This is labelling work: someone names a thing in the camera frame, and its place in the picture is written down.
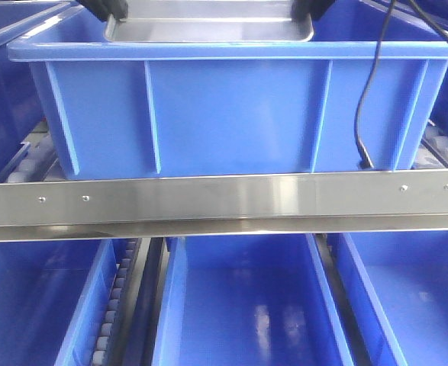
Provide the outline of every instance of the metal frame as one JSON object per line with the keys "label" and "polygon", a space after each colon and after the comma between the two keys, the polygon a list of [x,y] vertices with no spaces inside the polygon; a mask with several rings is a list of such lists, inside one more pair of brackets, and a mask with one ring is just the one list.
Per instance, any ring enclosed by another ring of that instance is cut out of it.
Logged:
{"label": "metal frame", "polygon": [[448,229],[448,169],[0,185],[0,241]]}

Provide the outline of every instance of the metal tray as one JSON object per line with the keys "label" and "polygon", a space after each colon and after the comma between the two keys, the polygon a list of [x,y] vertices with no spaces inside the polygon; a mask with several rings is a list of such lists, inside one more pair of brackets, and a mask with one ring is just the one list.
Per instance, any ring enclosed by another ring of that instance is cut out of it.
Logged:
{"label": "metal tray", "polygon": [[127,19],[108,20],[105,38],[124,42],[308,41],[311,19],[290,18],[289,0],[136,0]]}

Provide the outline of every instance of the black cable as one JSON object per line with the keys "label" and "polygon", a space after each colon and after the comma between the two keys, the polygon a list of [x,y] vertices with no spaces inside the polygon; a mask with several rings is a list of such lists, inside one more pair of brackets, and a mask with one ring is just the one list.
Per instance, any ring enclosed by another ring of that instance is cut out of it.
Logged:
{"label": "black cable", "polygon": [[408,0],[410,6],[417,13],[419,18],[427,23],[441,38],[443,38],[448,43],[448,33],[430,17],[428,13],[421,9],[415,0]]}
{"label": "black cable", "polygon": [[397,0],[391,0],[390,5],[388,7],[388,11],[385,16],[385,20],[382,25],[382,32],[380,33],[378,42],[376,43],[375,49],[375,57],[373,60],[373,64],[371,65],[371,70],[369,71],[368,79],[366,80],[366,84],[364,85],[363,92],[361,93],[361,98],[359,99],[358,105],[356,107],[356,115],[354,117],[354,140],[356,141],[356,148],[358,149],[358,153],[361,156],[361,161],[359,162],[359,167],[361,169],[373,169],[375,166],[371,160],[371,157],[368,154],[368,150],[364,145],[363,140],[361,140],[361,136],[359,135],[359,119],[361,118],[361,110],[363,109],[363,104],[366,99],[366,96],[371,87],[371,83],[373,78],[375,77],[376,70],[379,64],[379,55],[382,50],[382,42],[385,38],[386,30],[388,28],[388,23],[390,22],[390,18],[392,17],[393,9],[395,8]]}

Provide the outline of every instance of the gloved hand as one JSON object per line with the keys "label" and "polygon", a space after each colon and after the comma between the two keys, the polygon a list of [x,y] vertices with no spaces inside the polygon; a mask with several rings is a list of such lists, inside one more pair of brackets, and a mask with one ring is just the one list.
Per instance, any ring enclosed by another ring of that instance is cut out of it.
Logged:
{"label": "gloved hand", "polygon": [[318,21],[325,11],[336,0],[293,0],[292,19],[294,21],[304,21],[310,13],[314,21]]}
{"label": "gloved hand", "polygon": [[76,0],[90,10],[100,21],[107,21],[112,14],[118,21],[127,17],[128,4],[126,0]]}

